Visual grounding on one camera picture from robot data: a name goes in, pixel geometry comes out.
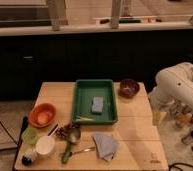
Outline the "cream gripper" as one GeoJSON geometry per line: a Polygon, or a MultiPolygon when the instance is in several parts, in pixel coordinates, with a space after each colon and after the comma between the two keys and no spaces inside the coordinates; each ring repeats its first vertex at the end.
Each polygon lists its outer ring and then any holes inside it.
{"type": "Polygon", "coordinates": [[[153,124],[158,126],[167,114],[167,106],[166,105],[158,105],[158,104],[151,104],[152,112],[153,112],[153,124]]]}

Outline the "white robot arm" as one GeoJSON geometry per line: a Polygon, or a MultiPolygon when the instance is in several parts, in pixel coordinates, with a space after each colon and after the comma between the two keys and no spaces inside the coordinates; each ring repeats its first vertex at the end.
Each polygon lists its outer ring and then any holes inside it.
{"type": "Polygon", "coordinates": [[[167,109],[179,100],[193,110],[193,64],[183,62],[160,70],[155,77],[156,86],[148,94],[153,124],[166,114],[167,109]]]}

